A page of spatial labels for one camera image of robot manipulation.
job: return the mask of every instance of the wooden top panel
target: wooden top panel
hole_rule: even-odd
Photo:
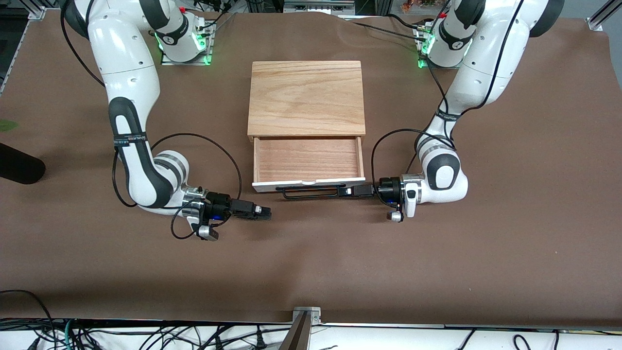
[[[364,136],[360,61],[253,62],[248,136]]]

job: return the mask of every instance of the wooden drawer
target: wooden drawer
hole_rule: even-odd
[[[255,137],[253,142],[253,188],[258,192],[365,181],[360,136]]]

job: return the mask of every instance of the brown table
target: brown table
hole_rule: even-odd
[[[408,33],[388,18],[364,21]],[[87,41],[70,36],[96,68]],[[30,25],[0,98],[0,115],[19,123],[2,142],[48,169],[32,186],[0,181],[0,288],[32,290],[67,318],[286,321],[308,305],[329,322],[620,325],[622,93],[604,33],[561,19],[531,40],[507,91],[455,130],[467,197],[422,205],[402,224],[386,221],[376,199],[254,193],[254,60],[362,62],[368,177],[373,143],[425,127],[440,100],[408,39],[317,13],[235,15],[211,66],[158,67],[148,132],[216,139],[239,162],[243,198],[274,215],[231,220],[216,243],[179,241],[170,218],[115,198],[105,92],[50,11]],[[454,74],[439,72],[445,88]],[[414,136],[380,147],[378,176],[404,171]],[[212,145],[165,146],[190,160],[191,184],[235,193],[234,169]],[[41,316],[20,300],[0,316]]]

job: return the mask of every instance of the robotic arm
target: robotic arm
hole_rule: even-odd
[[[205,20],[170,0],[68,0],[65,18],[86,37],[108,94],[114,146],[138,206],[164,215],[179,213],[203,239],[216,240],[210,220],[229,215],[270,219],[270,208],[187,185],[188,161],[175,151],[153,157],[147,139],[149,112],[160,95],[156,67],[140,31],[153,29],[166,55],[178,62],[206,49]]]
[[[423,172],[380,179],[379,195],[396,203],[389,220],[401,222],[404,211],[413,217],[420,203],[453,202],[466,196],[468,179],[449,137],[453,127],[464,113],[503,93],[527,40],[548,31],[563,6],[564,0],[452,1],[447,16],[432,28],[427,58],[438,67],[454,67],[461,61],[462,66],[425,129],[436,137],[417,139]]]

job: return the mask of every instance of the wood grain panel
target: wood grain panel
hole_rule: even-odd
[[[361,62],[253,62],[248,135],[365,135]]]
[[[363,176],[359,138],[255,139],[255,182]]]

